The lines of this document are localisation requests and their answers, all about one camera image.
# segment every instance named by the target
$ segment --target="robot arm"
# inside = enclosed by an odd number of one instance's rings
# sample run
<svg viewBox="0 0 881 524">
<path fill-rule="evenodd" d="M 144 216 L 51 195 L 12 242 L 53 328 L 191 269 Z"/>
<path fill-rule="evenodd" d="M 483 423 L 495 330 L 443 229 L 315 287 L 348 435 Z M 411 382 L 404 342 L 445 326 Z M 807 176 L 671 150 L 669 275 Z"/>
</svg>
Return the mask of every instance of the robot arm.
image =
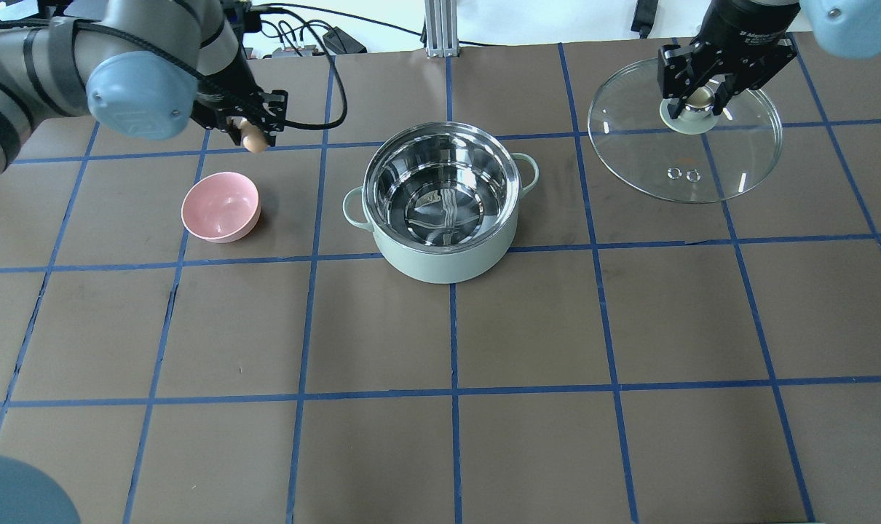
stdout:
<svg viewBox="0 0 881 524">
<path fill-rule="evenodd" d="M 286 103 L 284 90 L 256 85 L 218 0 L 110 0 L 100 23 L 0 23 L 0 173 L 50 117 L 91 113 L 155 140 L 193 119 L 237 145 L 250 130 L 263 149 L 286 127 L 330 128 L 347 112 L 344 104 L 334 122 L 302 124 L 285 119 Z"/>
<path fill-rule="evenodd" d="M 714 115 L 733 96 L 764 86 L 797 56 L 786 30 L 801 4 L 830 53 L 871 57 L 881 51 L 881 0 L 713 0 L 688 46 L 663 46 L 657 53 L 657 83 L 671 100 L 670 118 L 677 119 L 714 76 L 724 77 L 711 100 Z"/>
</svg>

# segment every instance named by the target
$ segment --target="pot handle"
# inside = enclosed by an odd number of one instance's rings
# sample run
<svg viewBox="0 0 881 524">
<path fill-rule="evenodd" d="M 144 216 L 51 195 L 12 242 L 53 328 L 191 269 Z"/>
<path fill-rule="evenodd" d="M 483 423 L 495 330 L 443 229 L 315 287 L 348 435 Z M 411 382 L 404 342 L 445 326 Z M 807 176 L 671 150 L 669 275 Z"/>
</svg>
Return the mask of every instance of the pot handle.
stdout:
<svg viewBox="0 0 881 524">
<path fill-rule="evenodd" d="M 368 220 L 366 222 L 357 222 L 350 217 L 350 199 L 353 198 L 354 195 L 362 196 L 362 194 L 363 186 L 360 186 L 360 188 L 351 189 L 350 192 L 347 193 L 346 196 L 344 196 L 344 218 L 347 219 L 347 222 L 350 222 L 351 226 L 357 226 L 357 228 L 366 229 L 368 232 L 373 232 L 373 224 L 368 222 Z"/>
<path fill-rule="evenodd" d="M 524 160 L 525 162 L 531 164 L 531 167 L 534 168 L 534 180 L 532 180 L 531 183 L 528 183 L 527 186 L 521 188 L 521 192 L 519 192 L 518 194 L 518 198 L 523 199 L 524 196 L 528 194 L 528 191 L 534 189 L 534 186 L 537 186 L 537 179 L 541 176 L 541 169 L 538 168 L 537 162 L 535 162 L 534 159 L 532 159 L 530 156 L 525 155 L 525 153 L 512 153 L 511 158 Z"/>
</svg>

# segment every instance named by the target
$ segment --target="pot rim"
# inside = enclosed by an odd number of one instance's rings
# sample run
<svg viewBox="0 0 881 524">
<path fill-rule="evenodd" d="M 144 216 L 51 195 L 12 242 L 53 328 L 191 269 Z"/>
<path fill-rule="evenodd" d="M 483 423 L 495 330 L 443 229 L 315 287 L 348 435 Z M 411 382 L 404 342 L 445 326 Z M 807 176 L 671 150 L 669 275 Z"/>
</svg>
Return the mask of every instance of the pot rim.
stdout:
<svg viewBox="0 0 881 524">
<path fill-rule="evenodd" d="M 419 135 L 419 133 L 422 133 L 424 132 L 424 130 L 430 128 L 440 129 L 436 130 L 436 132 L 423 133 Z M 411 140 L 424 139 L 430 136 L 447 134 L 451 132 L 451 130 L 464 134 L 473 134 L 480 137 L 485 142 L 489 143 L 491 148 L 494 150 L 494 155 L 502 160 L 502 165 L 505 169 L 506 177 L 506 198 L 502 203 L 503 213 L 500 213 L 500 215 L 496 219 L 496 222 L 493 223 L 493 226 L 491 226 L 491 228 L 481 232 L 478 236 L 469 239 L 466 242 L 458 243 L 458 245 L 444 246 L 422 245 L 422 243 L 413 242 L 410 239 L 405 238 L 403 235 L 398 234 L 396 230 L 391 229 L 388 226 L 388 223 L 385 220 L 380 218 L 376 206 L 375 182 L 378 178 L 378 175 L 375 169 L 386 158 L 396 153 L 398 151 L 398 146 L 401 146 L 407 142 L 411 142 Z M 484 130 L 477 128 L 476 126 L 461 122 L 426 122 L 408 128 L 407 130 L 403 130 L 402 132 L 396 133 L 392 138 L 386 140 L 383 145 L 379 147 L 377 152 L 375 152 L 373 158 L 370 159 L 370 162 L 366 167 L 366 173 L 363 177 L 362 205 L 363 212 L 365 213 L 366 218 L 368 219 L 368 221 L 370 221 L 370 223 L 374 225 L 374 230 L 380 231 L 383 235 L 385 235 L 388 239 L 391 239 L 397 245 L 400 245 L 408 251 L 415 253 L 428 253 L 428 255 L 445 255 L 445 253 L 460 253 L 469 249 L 480 247 L 481 245 L 484 245 L 484 243 L 487 243 L 491 238 L 493 238 L 493 236 L 496 236 L 497 233 L 506 226 L 506 223 L 508 223 L 508 221 L 516 218 L 520 191 L 521 176 L 518 170 L 518 166 L 515 165 L 515 160 L 513 156 L 511 156 L 511 153 L 508 153 L 506 147 L 502 146 L 502 143 L 500 143 L 500 141 L 496 139 L 496 137 L 494 137 L 490 133 L 484 132 Z"/>
</svg>

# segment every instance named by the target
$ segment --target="light blue joint cap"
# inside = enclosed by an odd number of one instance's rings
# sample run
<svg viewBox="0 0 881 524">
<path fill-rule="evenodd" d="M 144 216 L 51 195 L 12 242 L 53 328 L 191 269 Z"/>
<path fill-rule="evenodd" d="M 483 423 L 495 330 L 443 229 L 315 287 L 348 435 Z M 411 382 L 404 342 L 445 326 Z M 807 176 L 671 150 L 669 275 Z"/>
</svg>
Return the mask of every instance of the light blue joint cap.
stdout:
<svg viewBox="0 0 881 524">
<path fill-rule="evenodd" d="M 881 0 L 801 0 L 819 46 L 840 57 L 881 52 Z"/>
<path fill-rule="evenodd" d="M 149 51 L 98 64 L 87 83 L 88 109 L 98 122 L 130 137 L 164 140 L 188 125 L 197 80 Z"/>
<path fill-rule="evenodd" d="M 0 524 L 79 524 L 71 499 L 42 471 L 0 457 Z"/>
</svg>

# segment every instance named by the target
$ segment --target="black device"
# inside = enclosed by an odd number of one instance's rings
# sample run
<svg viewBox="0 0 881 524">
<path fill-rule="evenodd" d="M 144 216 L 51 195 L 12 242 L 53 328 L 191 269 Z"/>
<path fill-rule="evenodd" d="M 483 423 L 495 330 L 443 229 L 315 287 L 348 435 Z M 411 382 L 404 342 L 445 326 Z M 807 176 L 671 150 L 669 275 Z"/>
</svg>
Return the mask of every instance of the black device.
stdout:
<svg viewBox="0 0 881 524">
<path fill-rule="evenodd" d="M 634 18 L 631 19 L 631 30 L 641 39 L 647 39 L 648 34 L 654 29 L 655 17 L 657 17 L 657 0 L 638 0 L 638 4 L 634 7 Z"/>
<path fill-rule="evenodd" d="M 713 113 L 744 90 L 757 90 L 797 56 L 786 30 L 799 4 L 762 0 L 713 0 L 700 33 L 687 47 L 662 46 L 657 51 L 657 83 L 676 119 L 687 99 L 715 76 L 724 80 L 714 93 Z"/>
<path fill-rule="evenodd" d="M 321 39 L 324 40 L 324 46 L 337 55 L 366 52 L 364 44 L 357 42 L 357 39 L 354 39 L 353 36 L 350 36 L 343 29 L 336 26 L 331 27 L 327 33 L 324 33 Z"/>
</svg>

